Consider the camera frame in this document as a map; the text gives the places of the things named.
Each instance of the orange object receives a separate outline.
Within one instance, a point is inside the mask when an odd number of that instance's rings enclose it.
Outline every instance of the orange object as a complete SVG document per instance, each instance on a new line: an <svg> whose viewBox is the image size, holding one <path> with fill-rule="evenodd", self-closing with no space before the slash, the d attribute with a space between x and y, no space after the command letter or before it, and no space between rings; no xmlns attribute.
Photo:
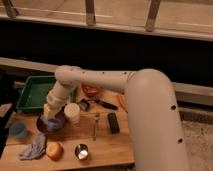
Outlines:
<svg viewBox="0 0 213 171"><path fill-rule="evenodd" d="M100 91L101 91L101 88L92 87L92 86L89 86L86 84L81 84L81 88L88 97L95 96L96 94L100 93Z"/></svg>
<svg viewBox="0 0 213 171"><path fill-rule="evenodd" d="M63 147L58 142L49 142L46 148L47 156L52 160L58 160L63 153Z"/></svg>
<svg viewBox="0 0 213 171"><path fill-rule="evenodd" d="M117 94L116 95L117 99L118 99L118 102L120 104L120 106L125 110L126 110L126 103L125 103L125 98L124 98L124 95L122 94Z"/></svg>

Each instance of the gray cloth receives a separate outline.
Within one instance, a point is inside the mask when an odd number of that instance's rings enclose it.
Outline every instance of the gray cloth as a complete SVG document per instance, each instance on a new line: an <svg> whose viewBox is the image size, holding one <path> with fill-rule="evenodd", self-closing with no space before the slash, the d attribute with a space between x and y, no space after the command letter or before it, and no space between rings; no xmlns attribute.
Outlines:
<svg viewBox="0 0 213 171"><path fill-rule="evenodd" d="M40 119L46 125L49 132L57 131L63 127L62 122L57 118L46 119L44 115L41 115Z"/></svg>
<svg viewBox="0 0 213 171"><path fill-rule="evenodd" d="M24 151L19 154L20 160L33 160L41 157L46 148L46 136L43 133L39 133Z"/></svg>

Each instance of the black remote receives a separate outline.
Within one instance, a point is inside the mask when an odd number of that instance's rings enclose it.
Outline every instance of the black remote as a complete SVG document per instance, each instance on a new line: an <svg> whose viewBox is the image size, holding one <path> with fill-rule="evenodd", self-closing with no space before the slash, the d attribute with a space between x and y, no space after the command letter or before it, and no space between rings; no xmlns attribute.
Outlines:
<svg viewBox="0 0 213 171"><path fill-rule="evenodd" d="M109 113L107 115L107 117L108 117L111 133L112 134L119 133L120 132L120 128L119 128L119 125L118 125L118 120L117 120L116 114L114 112L113 113Z"/></svg>

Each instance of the white cup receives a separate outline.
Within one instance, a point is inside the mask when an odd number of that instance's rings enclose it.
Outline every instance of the white cup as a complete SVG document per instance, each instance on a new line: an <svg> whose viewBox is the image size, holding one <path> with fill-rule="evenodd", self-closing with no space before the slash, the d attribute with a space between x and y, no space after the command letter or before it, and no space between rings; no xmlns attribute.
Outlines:
<svg viewBox="0 0 213 171"><path fill-rule="evenodd" d="M64 114L68 121L76 124L80 121L80 107L76 103L69 103L64 108Z"/></svg>

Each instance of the cup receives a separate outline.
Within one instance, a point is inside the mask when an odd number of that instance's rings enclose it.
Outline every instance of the cup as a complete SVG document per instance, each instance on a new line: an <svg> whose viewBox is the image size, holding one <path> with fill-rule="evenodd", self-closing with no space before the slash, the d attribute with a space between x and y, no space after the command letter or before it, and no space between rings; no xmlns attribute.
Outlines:
<svg viewBox="0 0 213 171"><path fill-rule="evenodd" d="M75 156L79 160L83 160L87 158L89 152L88 152L88 147L86 144L79 144L75 147Z"/></svg>
<svg viewBox="0 0 213 171"><path fill-rule="evenodd" d="M12 135L15 138L25 138L27 136L27 128L22 122L14 122L9 127L9 135Z"/></svg>
<svg viewBox="0 0 213 171"><path fill-rule="evenodd" d="M68 121L76 124L80 121L80 107L76 103L69 103L64 108L64 114Z"/></svg>

